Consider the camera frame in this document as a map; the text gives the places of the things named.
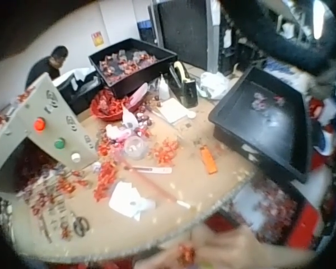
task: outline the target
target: black tray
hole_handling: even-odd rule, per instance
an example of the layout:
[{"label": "black tray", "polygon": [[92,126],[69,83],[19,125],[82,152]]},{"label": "black tray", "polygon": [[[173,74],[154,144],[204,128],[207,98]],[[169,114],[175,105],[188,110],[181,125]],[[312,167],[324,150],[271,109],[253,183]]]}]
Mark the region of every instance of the black tray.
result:
[{"label": "black tray", "polygon": [[[102,61],[106,55],[118,53],[121,49],[124,49],[126,52],[145,50],[148,54],[154,55],[157,58],[157,62],[112,84],[106,80],[101,72],[100,61]],[[130,38],[92,54],[89,56],[89,59],[104,83],[112,89],[115,97],[123,98],[138,89],[145,82],[152,81],[162,73],[168,73],[170,64],[174,63],[178,57],[175,53],[167,49],[161,49],[148,42]]]},{"label": "black tray", "polygon": [[[280,189],[290,197],[290,199],[294,200],[297,203],[295,213],[291,217],[291,224],[287,227],[285,227],[282,231],[281,238],[275,242],[274,244],[276,245],[286,245],[288,242],[289,237],[292,235],[292,232],[294,231],[294,228],[297,224],[297,221],[302,214],[302,211],[305,207],[305,205],[308,203],[306,198],[299,192],[292,184],[291,182],[282,182],[281,180],[276,180],[271,178],[273,182],[275,182]],[[230,222],[233,226],[238,227],[241,225],[241,223],[238,223],[236,219],[234,219],[229,211],[226,210],[227,204],[224,204],[220,209],[219,209],[219,214],[222,215],[228,222]]]},{"label": "black tray", "polygon": [[[267,98],[264,112],[251,107],[256,92]],[[276,96],[285,99],[284,106],[275,105]],[[216,139],[242,156],[249,157],[243,144],[257,151],[256,164],[267,176],[307,181],[312,154],[310,118],[303,96],[281,80],[250,67],[211,111],[209,121],[216,125]]]}]

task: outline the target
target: red container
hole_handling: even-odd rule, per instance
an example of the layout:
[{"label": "red container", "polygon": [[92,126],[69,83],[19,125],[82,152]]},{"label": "red container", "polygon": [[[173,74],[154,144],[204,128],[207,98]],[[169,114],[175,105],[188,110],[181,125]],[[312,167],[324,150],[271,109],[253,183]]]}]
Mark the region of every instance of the red container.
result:
[{"label": "red container", "polygon": [[[100,99],[104,95],[107,97],[108,100],[112,100],[114,98],[113,93],[107,89],[103,89],[99,91],[99,93],[94,97],[94,99],[91,102],[91,105],[90,105],[91,114],[105,122],[116,122],[118,120],[122,120],[123,112],[107,115],[99,110]],[[130,112],[134,113],[135,111],[137,111],[137,109],[139,108],[142,102],[143,102],[143,99],[140,100],[136,105],[130,108],[127,108],[127,109]]]}]

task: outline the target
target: green button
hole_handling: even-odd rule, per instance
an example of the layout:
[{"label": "green button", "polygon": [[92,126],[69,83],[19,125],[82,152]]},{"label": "green button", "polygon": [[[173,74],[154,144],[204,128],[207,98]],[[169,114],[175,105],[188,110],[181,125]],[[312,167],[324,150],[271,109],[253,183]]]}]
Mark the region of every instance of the green button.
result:
[{"label": "green button", "polygon": [[55,141],[55,148],[56,149],[63,149],[65,147],[65,140],[63,138],[59,138]]}]

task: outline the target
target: red button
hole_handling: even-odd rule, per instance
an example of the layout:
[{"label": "red button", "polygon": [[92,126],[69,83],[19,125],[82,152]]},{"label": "red button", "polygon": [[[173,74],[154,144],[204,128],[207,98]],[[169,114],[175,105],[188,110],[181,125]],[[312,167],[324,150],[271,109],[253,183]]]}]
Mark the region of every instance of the red button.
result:
[{"label": "red button", "polygon": [[46,127],[45,120],[43,118],[38,118],[35,121],[34,128],[36,131],[43,131]]}]

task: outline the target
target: yellow sign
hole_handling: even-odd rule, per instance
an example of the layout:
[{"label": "yellow sign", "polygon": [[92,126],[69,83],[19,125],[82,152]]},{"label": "yellow sign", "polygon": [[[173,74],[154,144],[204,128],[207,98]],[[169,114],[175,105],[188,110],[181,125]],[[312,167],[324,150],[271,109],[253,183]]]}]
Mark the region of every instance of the yellow sign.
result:
[{"label": "yellow sign", "polygon": [[91,37],[92,37],[92,40],[94,42],[95,47],[103,45],[104,41],[103,41],[103,37],[102,37],[101,32],[96,32],[96,33],[92,34]]}]

